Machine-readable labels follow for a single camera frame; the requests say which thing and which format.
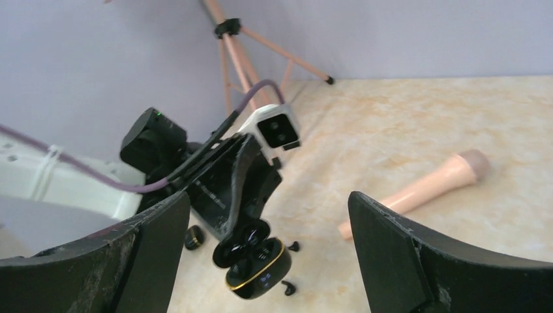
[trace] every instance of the black clip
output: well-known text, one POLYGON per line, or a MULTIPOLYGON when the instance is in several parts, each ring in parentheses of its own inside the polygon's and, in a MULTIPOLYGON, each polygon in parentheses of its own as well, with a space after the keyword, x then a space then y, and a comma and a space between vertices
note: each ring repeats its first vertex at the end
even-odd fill
POLYGON ((219 39, 223 39, 224 34, 235 36, 240 33, 240 28, 242 28, 242 25, 240 25, 240 19, 230 18, 215 27, 215 35, 219 39))

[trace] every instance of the gray wall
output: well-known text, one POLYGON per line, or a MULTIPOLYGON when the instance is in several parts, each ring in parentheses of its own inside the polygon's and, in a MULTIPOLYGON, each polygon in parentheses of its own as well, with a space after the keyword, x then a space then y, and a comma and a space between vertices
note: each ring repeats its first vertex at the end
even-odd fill
MULTIPOLYGON (((156 106, 206 139, 225 109, 199 0, 102 2, 0 1, 0 123, 113 159, 156 106)), ((220 2, 335 78, 553 73, 551 0, 220 2)), ((243 41, 260 76, 280 81, 286 60, 243 41)), ((293 77, 313 78, 298 68, 293 77)))
POLYGON ((0 123, 113 160, 156 106, 204 140, 226 116, 198 1, 0 1, 0 123))
MULTIPOLYGON (((228 17, 336 78, 553 74, 551 0, 221 3, 228 17)), ((247 44, 260 74, 280 81, 286 60, 247 44)))

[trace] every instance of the pink microphone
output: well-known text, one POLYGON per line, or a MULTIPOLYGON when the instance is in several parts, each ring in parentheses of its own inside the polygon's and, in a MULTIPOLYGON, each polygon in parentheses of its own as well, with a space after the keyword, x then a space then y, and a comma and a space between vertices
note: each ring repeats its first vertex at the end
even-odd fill
MULTIPOLYGON (((383 199, 380 203, 399 214, 405 214, 448 191, 472 185, 490 171, 490 161, 479 150, 472 149, 453 155, 437 170, 383 199)), ((338 230, 344 239, 351 239, 350 221, 338 230)))

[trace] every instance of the digital display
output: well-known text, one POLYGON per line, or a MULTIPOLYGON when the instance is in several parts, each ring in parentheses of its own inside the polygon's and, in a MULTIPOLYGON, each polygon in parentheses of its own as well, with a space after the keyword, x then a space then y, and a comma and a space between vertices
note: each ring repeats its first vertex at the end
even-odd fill
POLYGON ((258 284, 263 289, 267 289, 267 288, 271 287, 271 274, 270 273, 264 273, 260 277, 258 277, 258 284))

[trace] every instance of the black earbud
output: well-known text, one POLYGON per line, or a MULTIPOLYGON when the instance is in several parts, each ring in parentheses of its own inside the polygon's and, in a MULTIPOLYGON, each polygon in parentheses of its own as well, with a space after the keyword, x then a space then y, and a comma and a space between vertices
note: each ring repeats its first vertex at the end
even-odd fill
POLYGON ((230 268, 230 276, 236 279, 246 279, 252 270, 250 259, 241 259, 230 268))
POLYGON ((248 243, 248 245, 256 246, 260 242, 260 238, 257 232, 258 230, 255 228, 251 228, 244 232, 244 236, 245 236, 244 240, 248 243))
POLYGON ((294 241, 292 243, 292 246, 288 247, 288 250, 298 252, 299 251, 299 243, 297 241, 294 241))
POLYGON ((283 280, 280 283, 286 286, 286 291, 284 292, 284 294, 287 297, 289 297, 289 296, 291 296, 295 293, 295 291, 296 291, 295 286, 291 282, 287 282, 287 281, 283 280))
POLYGON ((203 231, 198 225, 193 225, 187 230, 185 234, 185 248, 187 250, 196 250, 204 241, 203 231))

